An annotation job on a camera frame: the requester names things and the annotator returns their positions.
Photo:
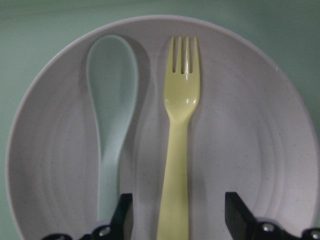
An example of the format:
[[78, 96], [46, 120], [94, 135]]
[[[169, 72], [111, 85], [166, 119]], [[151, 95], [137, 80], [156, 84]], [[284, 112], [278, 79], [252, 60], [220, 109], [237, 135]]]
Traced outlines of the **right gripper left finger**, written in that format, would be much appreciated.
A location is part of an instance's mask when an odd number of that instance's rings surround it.
[[80, 240], [130, 240], [133, 231], [133, 195], [121, 194], [111, 221], [85, 233]]

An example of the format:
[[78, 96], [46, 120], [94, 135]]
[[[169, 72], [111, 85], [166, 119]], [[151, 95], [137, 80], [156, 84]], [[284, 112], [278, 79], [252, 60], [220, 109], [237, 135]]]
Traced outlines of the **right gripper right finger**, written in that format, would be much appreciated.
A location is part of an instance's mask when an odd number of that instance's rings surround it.
[[236, 192], [225, 193], [224, 219], [233, 240], [318, 240], [320, 229], [309, 228], [295, 236], [274, 221], [255, 217]]

